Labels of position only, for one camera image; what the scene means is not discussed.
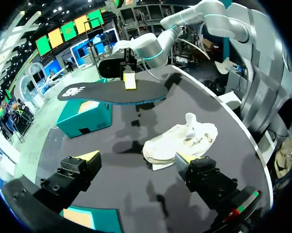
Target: teal base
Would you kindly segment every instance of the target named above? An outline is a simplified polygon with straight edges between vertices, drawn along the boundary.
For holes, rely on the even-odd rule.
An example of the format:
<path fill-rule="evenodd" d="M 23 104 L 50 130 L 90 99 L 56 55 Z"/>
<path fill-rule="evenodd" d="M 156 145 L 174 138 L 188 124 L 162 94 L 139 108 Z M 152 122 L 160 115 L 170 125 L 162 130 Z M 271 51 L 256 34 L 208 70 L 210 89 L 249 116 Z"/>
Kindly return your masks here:
<path fill-rule="evenodd" d="M 65 105 L 56 125 L 69 137 L 77 137 L 112 125 L 112 105 L 98 103 L 96 108 L 78 113 L 88 100 L 70 100 Z"/>

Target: white robotic arm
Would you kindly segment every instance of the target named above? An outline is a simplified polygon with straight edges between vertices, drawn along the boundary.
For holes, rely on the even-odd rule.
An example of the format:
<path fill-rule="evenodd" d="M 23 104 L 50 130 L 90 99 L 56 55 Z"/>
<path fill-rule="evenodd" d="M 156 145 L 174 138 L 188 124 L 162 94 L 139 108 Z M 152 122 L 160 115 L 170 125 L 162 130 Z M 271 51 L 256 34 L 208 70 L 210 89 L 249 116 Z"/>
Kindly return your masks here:
<path fill-rule="evenodd" d="M 122 47 L 130 47 L 139 58 L 151 67 L 166 65 L 168 54 L 181 32 L 181 25 L 196 24 L 204 21 L 208 32 L 219 37 L 229 37 L 246 43 L 249 39 L 247 28 L 236 19 L 228 18 L 225 6 L 218 0 L 202 0 L 197 5 L 187 8 L 161 20 L 166 31 L 158 38 L 153 33 L 144 34 L 132 41 L 120 41 L 113 53 Z"/>

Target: black table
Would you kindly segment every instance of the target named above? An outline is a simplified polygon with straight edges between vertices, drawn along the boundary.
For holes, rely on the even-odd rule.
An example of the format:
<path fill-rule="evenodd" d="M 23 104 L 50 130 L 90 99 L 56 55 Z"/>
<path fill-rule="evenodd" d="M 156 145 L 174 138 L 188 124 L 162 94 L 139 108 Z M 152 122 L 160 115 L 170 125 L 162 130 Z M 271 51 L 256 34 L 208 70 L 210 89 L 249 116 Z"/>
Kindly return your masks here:
<path fill-rule="evenodd" d="M 238 179 L 239 189 L 252 185 L 261 190 L 260 209 L 265 213 L 272 202 L 270 177 L 245 126 L 201 83 L 173 69 L 172 76 L 163 81 L 169 94 L 155 106 L 114 105 L 111 127 L 73 139 L 60 129 L 51 129 L 36 182 L 56 171 L 63 158 L 100 150 L 102 169 L 74 205 L 119 209 L 126 233 L 203 232 L 216 212 L 210 211 L 197 193 L 189 192 L 175 166 L 152 171 L 140 154 L 145 141 L 176 124 L 185 124 L 185 114 L 192 112 L 199 122 L 213 123 L 218 129 L 216 141 L 205 155 L 217 161 L 225 175 Z M 169 70 L 165 67 L 153 73 L 161 77 Z M 138 73 L 137 79 L 159 82 L 145 71 Z M 165 202 L 167 213 L 160 201 Z"/>

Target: green screen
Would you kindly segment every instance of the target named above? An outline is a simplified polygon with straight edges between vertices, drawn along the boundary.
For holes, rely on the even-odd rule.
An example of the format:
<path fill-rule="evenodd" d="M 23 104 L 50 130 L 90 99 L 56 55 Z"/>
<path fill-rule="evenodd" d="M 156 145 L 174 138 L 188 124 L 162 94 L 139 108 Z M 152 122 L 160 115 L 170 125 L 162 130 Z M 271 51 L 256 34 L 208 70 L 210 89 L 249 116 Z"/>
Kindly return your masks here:
<path fill-rule="evenodd" d="M 40 56 L 46 54 L 51 50 L 47 36 L 43 36 L 36 40 L 37 49 L 39 51 Z"/>
<path fill-rule="evenodd" d="M 99 26 L 99 23 L 101 23 L 102 25 L 104 24 L 103 17 L 100 10 L 93 11 L 89 13 L 88 16 L 90 20 L 96 18 L 95 20 L 91 21 L 92 28 L 96 28 L 97 26 Z"/>
<path fill-rule="evenodd" d="M 77 36 L 73 22 L 69 22 L 63 25 L 61 28 L 62 28 L 62 33 L 63 33 L 65 41 L 68 41 L 71 38 L 74 38 L 75 36 Z"/>

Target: black insole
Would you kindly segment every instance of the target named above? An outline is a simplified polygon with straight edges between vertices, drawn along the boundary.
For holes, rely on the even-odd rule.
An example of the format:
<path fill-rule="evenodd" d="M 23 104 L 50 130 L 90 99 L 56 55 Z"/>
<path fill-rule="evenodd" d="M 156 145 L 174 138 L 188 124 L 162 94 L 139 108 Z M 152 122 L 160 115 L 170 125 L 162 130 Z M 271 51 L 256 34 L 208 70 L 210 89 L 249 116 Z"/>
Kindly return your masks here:
<path fill-rule="evenodd" d="M 123 81 L 76 83 L 64 88 L 58 100 L 86 99 L 116 105 L 136 105 L 162 100 L 168 90 L 162 84 L 136 80 L 136 90 L 126 90 Z"/>

